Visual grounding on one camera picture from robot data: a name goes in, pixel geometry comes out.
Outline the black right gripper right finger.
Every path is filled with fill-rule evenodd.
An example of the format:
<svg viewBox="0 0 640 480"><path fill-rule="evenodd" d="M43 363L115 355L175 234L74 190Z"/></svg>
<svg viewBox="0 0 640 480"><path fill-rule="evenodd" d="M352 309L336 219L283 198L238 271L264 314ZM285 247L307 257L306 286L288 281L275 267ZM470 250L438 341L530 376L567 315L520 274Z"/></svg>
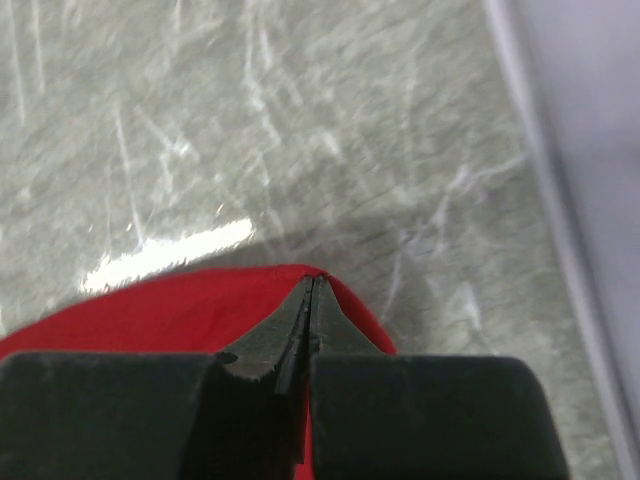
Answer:
<svg viewBox="0 0 640 480"><path fill-rule="evenodd" d="M317 479L566 479L546 396L523 361L389 355L325 277L309 320Z"/></svg>

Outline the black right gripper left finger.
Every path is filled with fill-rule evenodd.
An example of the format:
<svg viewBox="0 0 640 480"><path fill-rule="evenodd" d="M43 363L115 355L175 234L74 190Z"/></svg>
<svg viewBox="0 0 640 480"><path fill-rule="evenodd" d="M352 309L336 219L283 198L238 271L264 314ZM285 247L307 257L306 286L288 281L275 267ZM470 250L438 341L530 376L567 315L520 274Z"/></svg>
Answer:
<svg viewBox="0 0 640 480"><path fill-rule="evenodd" d="M215 354L1 363L5 479L290 479L304 456L310 283Z"/></svg>

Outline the red t shirt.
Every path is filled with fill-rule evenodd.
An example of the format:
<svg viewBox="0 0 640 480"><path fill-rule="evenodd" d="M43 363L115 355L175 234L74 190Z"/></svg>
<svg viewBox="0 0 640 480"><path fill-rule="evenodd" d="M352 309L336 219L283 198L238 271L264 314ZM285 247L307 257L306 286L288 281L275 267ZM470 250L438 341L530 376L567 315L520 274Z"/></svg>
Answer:
<svg viewBox="0 0 640 480"><path fill-rule="evenodd" d="M202 270L142 283L66 308L1 343L1 363L21 352L215 354L271 315L302 280L329 280L346 316L382 352L393 345L363 302L340 280L297 265ZM290 479L313 475L309 322L304 380L304 456Z"/></svg>

